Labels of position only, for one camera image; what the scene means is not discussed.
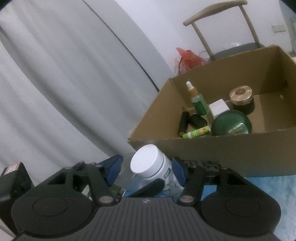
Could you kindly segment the clear plastic cup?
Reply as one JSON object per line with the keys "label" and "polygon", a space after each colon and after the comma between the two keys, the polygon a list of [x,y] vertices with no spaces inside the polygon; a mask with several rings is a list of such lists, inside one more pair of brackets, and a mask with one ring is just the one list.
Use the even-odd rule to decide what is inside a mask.
{"label": "clear plastic cup", "polygon": [[134,153],[131,153],[123,158],[121,171],[114,182],[116,186],[125,190],[125,196],[129,196],[149,184],[149,181],[144,180],[131,170],[130,163],[133,156]]}

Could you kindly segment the white supplement bottle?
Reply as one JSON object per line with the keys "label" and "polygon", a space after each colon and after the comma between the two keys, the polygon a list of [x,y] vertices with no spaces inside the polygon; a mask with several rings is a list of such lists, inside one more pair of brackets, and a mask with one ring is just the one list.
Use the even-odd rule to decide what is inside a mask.
{"label": "white supplement bottle", "polygon": [[166,197],[177,198],[183,190],[173,174],[171,160],[153,144],[141,147],[133,155],[130,169],[147,184],[157,178],[164,180],[162,194]]}

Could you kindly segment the black cylinder tube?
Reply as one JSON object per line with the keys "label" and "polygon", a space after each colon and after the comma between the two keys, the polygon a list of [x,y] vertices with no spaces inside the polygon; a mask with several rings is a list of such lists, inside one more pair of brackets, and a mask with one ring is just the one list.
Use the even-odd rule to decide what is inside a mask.
{"label": "black cylinder tube", "polygon": [[180,137],[182,137],[183,134],[187,132],[187,128],[189,125],[189,118],[190,118],[190,113],[187,111],[183,111],[181,115],[179,127],[178,127],[178,135]]}

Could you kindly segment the green lip balm tube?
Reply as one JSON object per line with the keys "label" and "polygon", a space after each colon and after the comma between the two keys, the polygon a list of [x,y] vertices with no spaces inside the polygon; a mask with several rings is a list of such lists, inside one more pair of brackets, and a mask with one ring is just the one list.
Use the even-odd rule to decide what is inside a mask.
{"label": "green lip balm tube", "polygon": [[211,133],[211,129],[210,126],[205,126],[203,128],[199,128],[197,130],[194,131],[190,131],[188,133],[183,134],[183,138],[185,139],[192,139],[192,138],[198,138],[204,135],[208,135]]}

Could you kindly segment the black oval case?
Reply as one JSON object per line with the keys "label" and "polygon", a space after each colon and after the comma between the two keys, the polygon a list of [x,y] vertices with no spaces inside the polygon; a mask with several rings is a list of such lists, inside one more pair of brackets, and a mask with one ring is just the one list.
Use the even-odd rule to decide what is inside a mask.
{"label": "black oval case", "polygon": [[189,124],[195,129],[199,129],[206,127],[208,125],[208,122],[204,118],[195,113],[189,117]]}

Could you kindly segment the green round cosmetic jar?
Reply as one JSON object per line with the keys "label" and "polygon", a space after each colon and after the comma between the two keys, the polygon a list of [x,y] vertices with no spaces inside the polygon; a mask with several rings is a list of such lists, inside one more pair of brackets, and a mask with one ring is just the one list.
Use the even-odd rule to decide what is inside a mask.
{"label": "green round cosmetic jar", "polygon": [[252,123],[241,111],[229,110],[214,119],[211,133],[213,136],[249,134],[252,133]]}

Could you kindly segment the green dropper bottle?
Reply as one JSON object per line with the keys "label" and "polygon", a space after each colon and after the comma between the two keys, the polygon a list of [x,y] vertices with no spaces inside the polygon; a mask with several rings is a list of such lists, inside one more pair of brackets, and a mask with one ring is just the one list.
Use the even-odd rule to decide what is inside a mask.
{"label": "green dropper bottle", "polygon": [[209,113],[209,107],[206,103],[203,95],[198,92],[196,87],[194,87],[190,81],[186,82],[188,92],[191,96],[191,103],[195,108],[196,114],[200,116],[206,116]]}

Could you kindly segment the white charger cube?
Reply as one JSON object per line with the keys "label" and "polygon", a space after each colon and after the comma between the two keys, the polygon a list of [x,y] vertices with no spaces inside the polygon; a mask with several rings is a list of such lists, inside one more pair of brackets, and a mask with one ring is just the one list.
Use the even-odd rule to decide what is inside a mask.
{"label": "white charger cube", "polygon": [[217,116],[219,116],[220,114],[230,110],[230,108],[223,99],[219,99],[211,103],[209,105],[209,108],[214,119],[217,118]]}

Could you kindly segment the gold lid black jar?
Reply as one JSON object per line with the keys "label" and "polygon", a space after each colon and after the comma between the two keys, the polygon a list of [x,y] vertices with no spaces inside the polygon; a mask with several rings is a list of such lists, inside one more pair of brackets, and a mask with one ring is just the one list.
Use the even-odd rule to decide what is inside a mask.
{"label": "gold lid black jar", "polygon": [[234,110],[241,111],[245,115],[249,115],[254,111],[253,90],[250,86],[241,85],[232,89],[229,97]]}

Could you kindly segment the brown cardboard box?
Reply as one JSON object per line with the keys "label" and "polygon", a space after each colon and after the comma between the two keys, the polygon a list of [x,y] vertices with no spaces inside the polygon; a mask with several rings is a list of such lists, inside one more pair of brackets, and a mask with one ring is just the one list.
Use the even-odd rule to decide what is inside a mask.
{"label": "brown cardboard box", "polygon": [[[210,133],[178,134],[195,113],[186,85],[203,95]],[[156,145],[169,158],[216,161],[242,176],[295,174],[295,61],[278,46],[226,57],[169,79],[128,142]]]}

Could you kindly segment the white curtain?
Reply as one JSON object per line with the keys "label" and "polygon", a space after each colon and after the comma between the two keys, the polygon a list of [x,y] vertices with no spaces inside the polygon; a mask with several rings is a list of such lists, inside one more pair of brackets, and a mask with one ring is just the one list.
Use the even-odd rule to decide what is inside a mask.
{"label": "white curtain", "polygon": [[130,51],[88,1],[1,3],[1,168],[39,184],[79,161],[134,151],[128,137],[166,80],[161,55]]}

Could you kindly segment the red plastic bag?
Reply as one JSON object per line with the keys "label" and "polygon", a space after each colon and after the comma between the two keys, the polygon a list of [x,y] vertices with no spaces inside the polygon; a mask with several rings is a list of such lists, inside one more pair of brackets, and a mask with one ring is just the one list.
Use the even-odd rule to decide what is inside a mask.
{"label": "red plastic bag", "polygon": [[196,55],[191,50],[184,50],[182,48],[176,48],[179,56],[175,58],[175,73],[177,75],[185,74],[191,69],[202,66],[208,63],[204,58]]}

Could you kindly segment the wooden chair black seat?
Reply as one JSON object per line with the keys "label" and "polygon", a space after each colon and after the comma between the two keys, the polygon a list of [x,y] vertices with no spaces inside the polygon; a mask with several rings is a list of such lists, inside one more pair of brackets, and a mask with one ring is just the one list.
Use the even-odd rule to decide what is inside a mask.
{"label": "wooden chair black seat", "polygon": [[185,27],[193,27],[209,61],[265,47],[247,14],[247,4],[248,1],[220,1],[183,22]]}

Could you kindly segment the white wall socket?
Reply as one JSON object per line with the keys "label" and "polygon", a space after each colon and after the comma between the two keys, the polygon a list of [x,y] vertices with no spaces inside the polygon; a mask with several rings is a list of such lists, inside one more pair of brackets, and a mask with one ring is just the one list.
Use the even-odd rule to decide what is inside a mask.
{"label": "white wall socket", "polygon": [[286,31],[285,25],[272,25],[274,33],[283,33]]}

